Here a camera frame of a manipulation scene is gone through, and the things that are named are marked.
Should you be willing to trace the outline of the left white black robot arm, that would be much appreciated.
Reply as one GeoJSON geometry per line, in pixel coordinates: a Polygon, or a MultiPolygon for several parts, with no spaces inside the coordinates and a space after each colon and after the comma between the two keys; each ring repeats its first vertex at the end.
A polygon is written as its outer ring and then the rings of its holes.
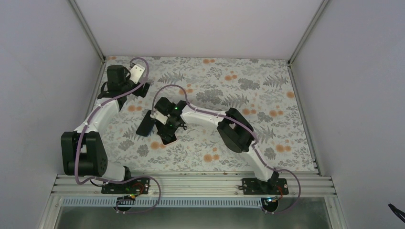
{"type": "Polygon", "coordinates": [[[140,79],[147,75],[147,68],[140,64],[132,64],[130,69],[123,65],[107,68],[107,81],[102,84],[90,115],[74,131],[64,132],[61,136],[66,175],[113,181],[120,193],[132,189],[129,168],[108,160],[102,135],[110,120],[123,108],[128,95],[146,96],[150,84],[142,83],[140,79]]]}

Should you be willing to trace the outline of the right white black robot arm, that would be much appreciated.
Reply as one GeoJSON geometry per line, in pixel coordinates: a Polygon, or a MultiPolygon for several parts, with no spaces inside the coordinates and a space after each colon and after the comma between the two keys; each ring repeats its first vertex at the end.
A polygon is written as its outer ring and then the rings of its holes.
{"type": "Polygon", "coordinates": [[[279,173],[264,161],[253,127],[236,109],[215,111],[183,100],[175,104],[162,97],[152,108],[150,117],[154,120],[158,135],[164,144],[175,141],[177,129],[186,128],[188,124],[213,126],[225,146],[240,154],[253,169],[256,179],[259,180],[260,191],[271,194],[276,190],[279,173]]]}

